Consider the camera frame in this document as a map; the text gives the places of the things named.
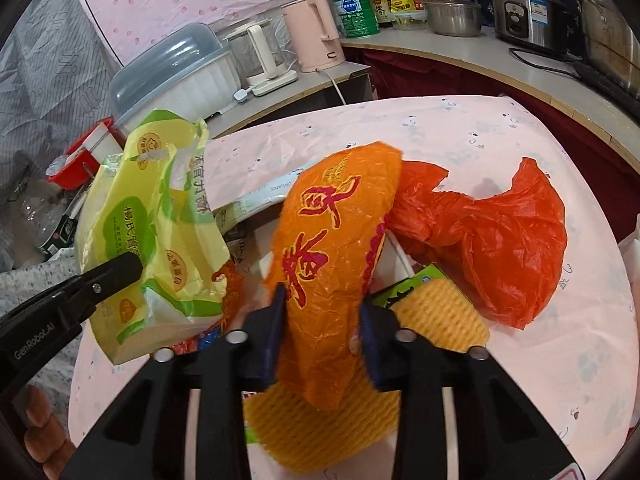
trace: green can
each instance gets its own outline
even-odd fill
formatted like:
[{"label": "green can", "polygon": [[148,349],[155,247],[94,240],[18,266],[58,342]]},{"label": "green can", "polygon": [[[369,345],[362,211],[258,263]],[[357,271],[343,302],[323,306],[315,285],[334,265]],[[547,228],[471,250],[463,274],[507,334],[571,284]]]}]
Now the green can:
[{"label": "green can", "polygon": [[347,38],[362,38],[380,32],[371,0],[333,0]]}]

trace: speckled fabric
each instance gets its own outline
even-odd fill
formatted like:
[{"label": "speckled fabric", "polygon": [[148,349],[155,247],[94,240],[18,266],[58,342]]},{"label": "speckled fabric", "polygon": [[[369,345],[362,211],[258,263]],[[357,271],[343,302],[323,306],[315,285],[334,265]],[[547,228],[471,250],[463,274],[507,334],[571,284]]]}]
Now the speckled fabric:
[{"label": "speckled fabric", "polygon": [[[0,274],[0,316],[46,288],[57,285],[77,273],[76,259],[69,257],[28,269]],[[31,381],[47,394],[53,413],[59,418],[65,429],[67,427],[71,378],[74,374],[74,364],[79,346],[80,337],[78,336],[49,361]]]}]

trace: stainless steel pot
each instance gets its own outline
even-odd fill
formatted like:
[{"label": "stainless steel pot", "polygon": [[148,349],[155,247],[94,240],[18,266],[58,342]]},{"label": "stainless steel pot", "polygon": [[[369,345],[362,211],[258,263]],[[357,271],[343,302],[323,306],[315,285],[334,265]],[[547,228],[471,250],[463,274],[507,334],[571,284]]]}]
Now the stainless steel pot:
[{"label": "stainless steel pot", "polygon": [[467,0],[425,0],[431,30],[444,36],[472,38],[480,34],[480,4]]},{"label": "stainless steel pot", "polygon": [[564,4],[560,0],[492,0],[492,3],[499,38],[556,54],[566,52]]},{"label": "stainless steel pot", "polygon": [[587,60],[640,99],[640,43],[611,0],[577,0]]}]

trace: human hand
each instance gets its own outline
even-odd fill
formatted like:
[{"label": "human hand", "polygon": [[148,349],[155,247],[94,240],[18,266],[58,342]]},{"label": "human hand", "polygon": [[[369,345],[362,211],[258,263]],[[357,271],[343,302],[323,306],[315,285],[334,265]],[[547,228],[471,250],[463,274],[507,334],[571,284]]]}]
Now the human hand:
[{"label": "human hand", "polygon": [[24,446],[31,457],[42,464],[47,478],[58,480],[76,447],[66,436],[60,421],[51,415],[49,399],[31,384],[27,386],[26,413],[33,426],[24,435]]}]

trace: glass kettle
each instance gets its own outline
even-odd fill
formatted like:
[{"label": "glass kettle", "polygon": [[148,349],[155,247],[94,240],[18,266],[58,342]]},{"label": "glass kettle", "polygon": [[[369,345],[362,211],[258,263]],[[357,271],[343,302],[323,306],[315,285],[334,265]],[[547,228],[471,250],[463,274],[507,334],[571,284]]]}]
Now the glass kettle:
[{"label": "glass kettle", "polygon": [[225,39],[254,95],[265,94],[297,79],[298,73],[284,63],[271,20],[249,22]]}]

